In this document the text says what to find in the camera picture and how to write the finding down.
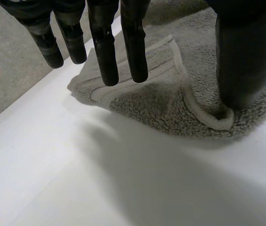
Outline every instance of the towel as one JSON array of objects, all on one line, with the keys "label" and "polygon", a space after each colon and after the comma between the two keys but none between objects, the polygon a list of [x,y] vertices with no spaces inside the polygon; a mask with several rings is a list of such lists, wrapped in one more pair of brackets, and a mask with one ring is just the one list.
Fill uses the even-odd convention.
[{"label": "towel", "polygon": [[119,33],[115,42],[119,84],[104,86],[92,49],[68,89],[81,101],[100,103],[171,135],[228,138],[249,133],[266,119],[266,91],[242,111],[222,104],[216,80],[216,14],[207,7],[201,0],[152,1],[144,20],[146,82],[132,81]]}]

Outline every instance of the concrete floor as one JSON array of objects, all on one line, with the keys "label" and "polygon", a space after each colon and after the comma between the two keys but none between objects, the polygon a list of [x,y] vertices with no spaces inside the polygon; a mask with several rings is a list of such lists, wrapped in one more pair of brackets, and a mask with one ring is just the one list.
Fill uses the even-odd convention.
[{"label": "concrete floor", "polygon": [[[66,59],[69,54],[53,15],[51,26]],[[86,42],[91,38],[87,8],[81,19],[81,26]],[[51,70],[28,31],[0,7],[0,113]]]}]

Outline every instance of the white surface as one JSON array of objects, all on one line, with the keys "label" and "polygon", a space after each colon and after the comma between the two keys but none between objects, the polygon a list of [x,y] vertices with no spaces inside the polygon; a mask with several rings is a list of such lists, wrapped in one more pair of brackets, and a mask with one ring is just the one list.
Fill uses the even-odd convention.
[{"label": "white surface", "polygon": [[79,103],[82,66],[0,115],[0,226],[266,225],[266,123],[233,143],[169,137]]}]

